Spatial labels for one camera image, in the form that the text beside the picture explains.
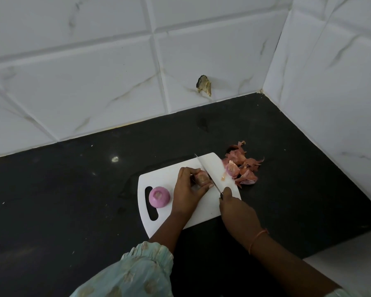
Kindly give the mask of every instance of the cutting board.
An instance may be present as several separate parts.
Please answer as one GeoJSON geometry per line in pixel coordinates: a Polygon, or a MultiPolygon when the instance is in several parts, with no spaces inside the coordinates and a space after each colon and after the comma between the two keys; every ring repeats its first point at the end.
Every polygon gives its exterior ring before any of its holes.
{"type": "MultiPolygon", "coordinates": [[[[232,196],[236,198],[241,198],[239,190],[235,181],[228,174],[225,175],[225,179],[222,180],[225,169],[221,159],[215,153],[209,153],[203,156],[199,156],[199,160],[202,162],[207,172],[213,181],[217,184],[218,188],[223,191],[226,186],[230,187],[232,190],[232,196]]],[[[166,220],[172,210],[172,201],[173,201],[173,190],[176,185],[177,175],[181,167],[190,167],[190,168],[202,168],[200,162],[197,158],[189,159],[178,164],[170,165],[168,167],[155,170],[139,177],[138,183],[138,204],[140,217],[142,218],[144,229],[147,232],[148,237],[158,230],[162,223],[166,220]],[[168,205],[163,208],[158,208],[158,219],[152,221],[148,215],[145,189],[151,186],[155,188],[156,186],[163,186],[170,192],[170,201],[168,205]]],[[[220,193],[215,188],[212,187],[208,192],[202,197],[199,201],[196,210],[194,211],[191,219],[185,225],[184,228],[202,223],[204,221],[210,220],[212,218],[220,216],[219,208],[219,198],[220,193]]]]}

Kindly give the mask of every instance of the bracelet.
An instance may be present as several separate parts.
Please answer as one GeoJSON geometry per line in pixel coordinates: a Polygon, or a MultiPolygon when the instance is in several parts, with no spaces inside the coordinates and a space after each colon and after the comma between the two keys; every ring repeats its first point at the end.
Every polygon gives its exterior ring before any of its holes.
{"type": "Polygon", "coordinates": [[[252,243],[250,244],[250,247],[249,247],[249,254],[251,254],[251,250],[252,250],[252,245],[254,244],[254,242],[256,241],[256,239],[258,239],[258,237],[260,236],[260,235],[262,235],[263,233],[267,233],[267,234],[269,234],[269,231],[268,231],[268,229],[263,229],[263,230],[261,230],[255,237],[254,237],[254,239],[253,239],[253,241],[252,241],[252,243]]]}

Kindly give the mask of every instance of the light blue sleeve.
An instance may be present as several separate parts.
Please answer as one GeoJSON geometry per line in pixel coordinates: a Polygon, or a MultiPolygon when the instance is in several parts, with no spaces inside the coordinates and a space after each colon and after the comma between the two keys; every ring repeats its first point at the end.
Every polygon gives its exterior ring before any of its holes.
{"type": "Polygon", "coordinates": [[[143,242],[79,286],[70,297],[173,296],[169,279],[172,267],[173,255],[168,248],[143,242]]]}
{"type": "Polygon", "coordinates": [[[326,295],[326,297],[371,297],[371,293],[361,293],[356,291],[346,291],[344,289],[337,289],[334,292],[326,295]]]}

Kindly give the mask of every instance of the person's left hand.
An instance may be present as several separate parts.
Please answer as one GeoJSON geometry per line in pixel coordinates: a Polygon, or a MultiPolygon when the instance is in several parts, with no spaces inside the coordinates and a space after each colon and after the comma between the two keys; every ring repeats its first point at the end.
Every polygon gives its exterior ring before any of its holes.
{"type": "Polygon", "coordinates": [[[180,214],[189,220],[195,208],[197,208],[199,200],[213,187],[213,184],[208,183],[198,191],[191,189],[190,176],[191,174],[197,174],[199,171],[200,169],[180,168],[176,186],[174,187],[171,214],[180,214]]]}

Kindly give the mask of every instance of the knife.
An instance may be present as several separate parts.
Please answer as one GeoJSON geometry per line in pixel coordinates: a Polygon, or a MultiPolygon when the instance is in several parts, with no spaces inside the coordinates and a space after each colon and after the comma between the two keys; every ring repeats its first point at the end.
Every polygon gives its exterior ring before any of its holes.
{"type": "MultiPolygon", "coordinates": [[[[199,159],[198,155],[196,155],[194,153],[194,155],[196,156],[196,158],[198,159],[198,162],[201,164],[201,167],[205,170],[206,173],[208,173],[208,170],[205,168],[205,166],[202,164],[201,160],[199,159]]],[[[218,192],[220,193],[220,198],[222,199],[223,198],[223,193],[220,191],[220,189],[218,188],[217,184],[215,184],[214,180],[212,179],[212,177],[210,177],[210,180],[212,181],[212,184],[216,187],[216,189],[218,190],[218,192]]]]}

